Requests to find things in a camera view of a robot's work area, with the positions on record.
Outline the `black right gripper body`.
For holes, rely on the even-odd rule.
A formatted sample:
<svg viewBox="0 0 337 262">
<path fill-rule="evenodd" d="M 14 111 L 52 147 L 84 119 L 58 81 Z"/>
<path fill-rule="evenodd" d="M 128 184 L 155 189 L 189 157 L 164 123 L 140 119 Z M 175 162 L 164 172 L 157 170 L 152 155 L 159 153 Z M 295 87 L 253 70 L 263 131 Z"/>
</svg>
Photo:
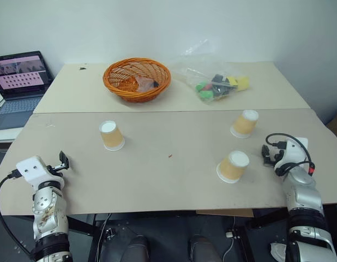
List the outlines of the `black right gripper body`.
<svg viewBox="0 0 337 262">
<path fill-rule="evenodd" d="M 270 166 L 275 167 L 275 165 L 281 161 L 284 157 L 285 150 L 283 149 L 270 149 L 269 150 L 269 158 L 270 158 Z"/>
</svg>

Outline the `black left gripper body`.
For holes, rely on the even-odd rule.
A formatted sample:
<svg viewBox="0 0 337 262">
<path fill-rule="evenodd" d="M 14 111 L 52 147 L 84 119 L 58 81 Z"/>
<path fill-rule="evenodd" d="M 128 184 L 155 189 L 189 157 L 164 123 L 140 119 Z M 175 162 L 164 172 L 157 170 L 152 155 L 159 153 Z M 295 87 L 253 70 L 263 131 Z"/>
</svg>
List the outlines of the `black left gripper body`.
<svg viewBox="0 0 337 262">
<path fill-rule="evenodd" d="M 52 167 L 51 165 L 47 166 L 47 170 L 49 171 L 49 173 L 54 176 L 63 176 L 63 173 L 61 172 L 61 170 L 63 169 L 68 170 L 69 164 L 62 163 L 61 165 L 54 167 Z"/>
</svg>

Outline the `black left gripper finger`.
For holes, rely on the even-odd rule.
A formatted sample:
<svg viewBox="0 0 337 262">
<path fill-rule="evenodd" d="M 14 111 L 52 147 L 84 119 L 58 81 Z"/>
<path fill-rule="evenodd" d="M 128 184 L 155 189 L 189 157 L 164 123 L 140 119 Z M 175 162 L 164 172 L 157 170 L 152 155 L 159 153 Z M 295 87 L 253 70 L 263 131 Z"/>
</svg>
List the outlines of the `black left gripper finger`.
<svg viewBox="0 0 337 262">
<path fill-rule="evenodd" d="M 63 151 L 60 151 L 59 153 L 59 160 L 61 161 L 61 164 L 59 166 L 60 169 L 69 169 L 69 159 Z"/>
</svg>

